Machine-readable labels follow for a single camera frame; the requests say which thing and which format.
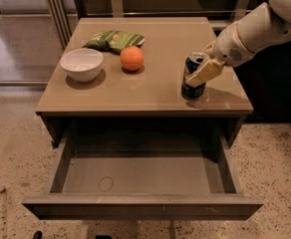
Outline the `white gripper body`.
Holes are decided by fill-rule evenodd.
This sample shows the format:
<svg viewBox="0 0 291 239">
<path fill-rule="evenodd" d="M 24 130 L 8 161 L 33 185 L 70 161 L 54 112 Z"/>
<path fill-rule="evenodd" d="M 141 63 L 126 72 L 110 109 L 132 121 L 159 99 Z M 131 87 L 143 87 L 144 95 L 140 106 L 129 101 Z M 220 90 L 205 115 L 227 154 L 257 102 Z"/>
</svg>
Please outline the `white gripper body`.
<svg viewBox="0 0 291 239">
<path fill-rule="evenodd" d="M 230 67 L 238 67 L 254 57 L 254 54 L 243 45 L 236 23 L 232 23 L 217 36 L 212 54 Z"/>
</svg>

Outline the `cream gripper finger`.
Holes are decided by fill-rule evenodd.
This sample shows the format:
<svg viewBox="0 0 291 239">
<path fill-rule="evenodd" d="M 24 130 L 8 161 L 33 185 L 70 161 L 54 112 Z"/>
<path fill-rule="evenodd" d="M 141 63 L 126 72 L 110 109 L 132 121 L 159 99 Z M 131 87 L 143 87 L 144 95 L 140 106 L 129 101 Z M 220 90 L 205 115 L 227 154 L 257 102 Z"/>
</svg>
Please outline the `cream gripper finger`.
<svg viewBox="0 0 291 239">
<path fill-rule="evenodd" d="M 225 63 L 217 58 L 207 58 L 199 64 L 191 59 L 187 61 L 195 70 L 185 77 L 185 83 L 194 88 L 218 77 L 225 66 Z"/>
<path fill-rule="evenodd" d="M 202 52 L 206 54 L 209 58 L 214 58 L 214 53 L 213 53 L 214 44 L 215 42 L 212 41 L 202 50 Z"/>
</svg>

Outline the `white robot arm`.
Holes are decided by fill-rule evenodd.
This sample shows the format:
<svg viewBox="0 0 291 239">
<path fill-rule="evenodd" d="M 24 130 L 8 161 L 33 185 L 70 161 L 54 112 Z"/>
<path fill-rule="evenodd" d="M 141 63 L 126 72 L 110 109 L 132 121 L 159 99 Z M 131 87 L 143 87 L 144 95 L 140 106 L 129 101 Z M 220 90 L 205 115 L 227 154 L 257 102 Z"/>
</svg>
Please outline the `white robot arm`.
<svg viewBox="0 0 291 239">
<path fill-rule="evenodd" d="M 258 52 L 291 41 L 291 0 L 269 0 L 222 30 L 206 46 L 200 66 L 185 82 L 198 87 L 218 77 L 225 66 L 237 67 Z"/>
</svg>

